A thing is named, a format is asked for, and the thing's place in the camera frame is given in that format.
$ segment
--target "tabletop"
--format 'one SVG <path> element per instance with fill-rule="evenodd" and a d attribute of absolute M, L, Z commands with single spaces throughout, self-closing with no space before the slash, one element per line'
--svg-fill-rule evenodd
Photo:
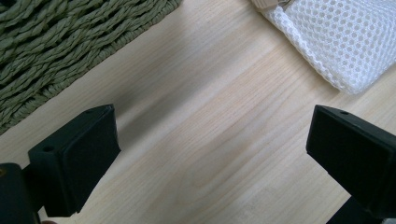
<path fill-rule="evenodd" d="M 0 136 L 0 162 L 114 104 L 122 152 L 68 223 L 326 223 L 349 195 L 306 154 L 315 105 L 396 133 L 396 66 L 368 91 L 325 81 L 248 0 L 184 0 Z"/>

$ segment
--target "wooden table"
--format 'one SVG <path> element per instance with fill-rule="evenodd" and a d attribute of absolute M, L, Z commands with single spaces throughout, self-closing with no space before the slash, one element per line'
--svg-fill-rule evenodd
<path fill-rule="evenodd" d="M 1 135 L 0 162 L 26 166 L 74 116 L 114 104 L 122 152 L 60 224 L 325 223 L 348 194 L 305 153 L 314 106 L 396 133 L 395 86 L 393 66 L 340 93 L 248 0 L 185 0 Z"/>

